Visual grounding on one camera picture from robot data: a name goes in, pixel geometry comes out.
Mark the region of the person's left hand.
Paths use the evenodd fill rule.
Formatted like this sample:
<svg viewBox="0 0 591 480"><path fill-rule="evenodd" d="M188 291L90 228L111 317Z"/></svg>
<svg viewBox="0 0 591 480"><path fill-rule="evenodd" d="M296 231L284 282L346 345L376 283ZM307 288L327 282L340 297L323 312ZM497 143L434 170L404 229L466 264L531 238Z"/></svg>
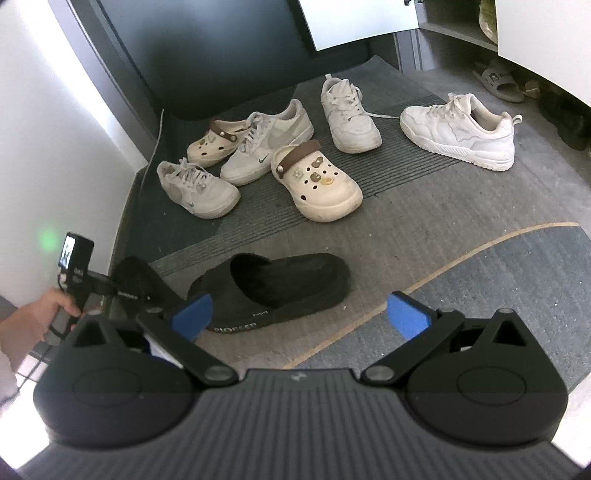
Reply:
<svg viewBox="0 0 591 480"><path fill-rule="evenodd" d="M44 338L60 310L75 318L82 315L71 295L51 287L39 299L17 309L1 322L1 351L13 372Z"/></svg>

